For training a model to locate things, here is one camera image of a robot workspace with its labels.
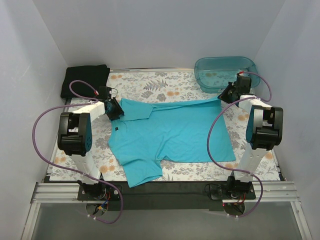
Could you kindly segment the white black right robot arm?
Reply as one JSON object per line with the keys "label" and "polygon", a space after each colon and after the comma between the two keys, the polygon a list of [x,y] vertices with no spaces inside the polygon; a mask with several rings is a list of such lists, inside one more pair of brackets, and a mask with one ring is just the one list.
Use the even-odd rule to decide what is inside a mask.
{"label": "white black right robot arm", "polygon": [[[269,90],[267,99],[250,93],[252,75],[259,77],[266,84]],[[235,104],[249,114],[245,132],[247,142],[245,152],[239,162],[238,171],[233,170],[231,173],[235,181],[226,186],[227,195],[232,199],[237,199],[245,192],[242,183],[249,183],[253,180],[253,174],[263,157],[274,146],[281,143],[284,110],[268,104],[272,99],[270,85],[254,72],[238,72],[236,80],[228,83],[218,99],[229,105]]]}

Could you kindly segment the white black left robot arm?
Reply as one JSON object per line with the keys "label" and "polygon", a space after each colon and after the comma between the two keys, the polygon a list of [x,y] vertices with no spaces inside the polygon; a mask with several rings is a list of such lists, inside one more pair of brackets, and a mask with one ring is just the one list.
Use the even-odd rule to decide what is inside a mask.
{"label": "white black left robot arm", "polygon": [[106,187],[97,180],[101,172],[94,163],[91,148],[93,145],[92,122],[100,116],[107,115],[110,121],[119,119],[124,111],[112,92],[116,89],[100,86],[98,102],[83,106],[72,112],[63,112],[59,119],[57,146],[70,156],[76,169],[81,172],[81,185],[91,185],[89,194],[95,200],[106,196]]}

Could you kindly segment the turquoise t-shirt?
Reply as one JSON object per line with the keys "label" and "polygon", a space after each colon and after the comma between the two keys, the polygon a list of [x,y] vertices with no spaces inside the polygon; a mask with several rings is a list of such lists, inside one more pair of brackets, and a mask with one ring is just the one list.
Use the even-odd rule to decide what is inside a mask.
{"label": "turquoise t-shirt", "polygon": [[177,163],[236,160],[217,97],[204,100],[145,103],[123,98],[124,115],[111,121],[109,148],[133,188],[160,178],[161,161]]}

